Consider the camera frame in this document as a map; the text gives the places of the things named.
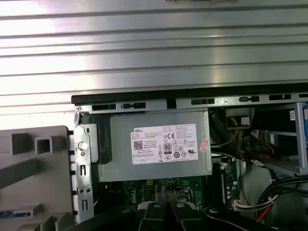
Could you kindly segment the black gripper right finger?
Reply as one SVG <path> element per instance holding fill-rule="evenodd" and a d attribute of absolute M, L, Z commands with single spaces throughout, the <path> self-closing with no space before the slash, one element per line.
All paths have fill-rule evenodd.
<path fill-rule="evenodd" d="M 184 231 L 277 230 L 223 208 L 209 206 L 203 210 L 197 210 L 194 204 L 179 201 L 175 190 L 168 190 L 168 202 L 177 223 Z"/>

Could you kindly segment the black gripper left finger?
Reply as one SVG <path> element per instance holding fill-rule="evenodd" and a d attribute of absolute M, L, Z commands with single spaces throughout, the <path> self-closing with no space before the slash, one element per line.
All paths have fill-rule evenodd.
<path fill-rule="evenodd" d="M 79 223 L 80 231 L 163 231 L 167 213 L 167 191 L 155 188 L 155 200 L 142 202 L 138 209 L 119 205 Z"/>

